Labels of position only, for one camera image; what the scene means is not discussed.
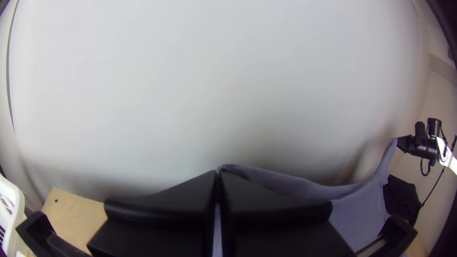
white backdrop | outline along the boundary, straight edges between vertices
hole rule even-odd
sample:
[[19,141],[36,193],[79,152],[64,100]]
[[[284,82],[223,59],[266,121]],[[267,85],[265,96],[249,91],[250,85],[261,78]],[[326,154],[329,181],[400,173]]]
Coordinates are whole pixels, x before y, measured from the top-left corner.
[[154,192],[224,163],[328,182],[410,107],[419,34],[410,0],[20,0],[19,153],[41,198]]

